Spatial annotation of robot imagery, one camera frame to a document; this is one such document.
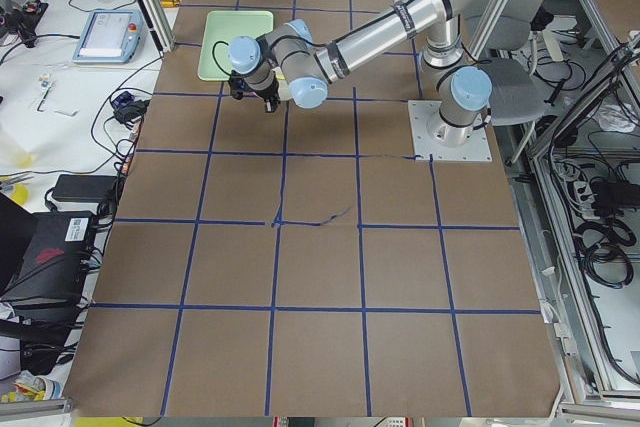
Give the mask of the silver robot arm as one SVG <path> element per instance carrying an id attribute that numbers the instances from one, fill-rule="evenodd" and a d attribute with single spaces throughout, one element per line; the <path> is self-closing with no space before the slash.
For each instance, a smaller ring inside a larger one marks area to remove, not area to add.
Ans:
<path id="1" fill-rule="evenodd" d="M 280 104 L 274 69 L 284 75 L 294 103 L 319 107 L 329 86 L 398 44 L 433 27 L 446 27 L 472 0 L 399 0 L 367 23 L 328 43 L 315 43 L 302 19 L 258 38 L 238 36 L 228 45 L 231 80 L 241 79 L 263 99 L 265 110 Z"/>

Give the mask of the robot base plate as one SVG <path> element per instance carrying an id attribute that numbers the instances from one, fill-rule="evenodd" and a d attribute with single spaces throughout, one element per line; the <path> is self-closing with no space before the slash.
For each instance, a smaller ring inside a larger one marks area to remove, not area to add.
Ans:
<path id="1" fill-rule="evenodd" d="M 441 102 L 435 100 L 408 102 L 413 156 L 421 161 L 491 162 L 481 115 L 475 116 L 471 126 L 453 127 L 441 118 L 440 105 Z"/>

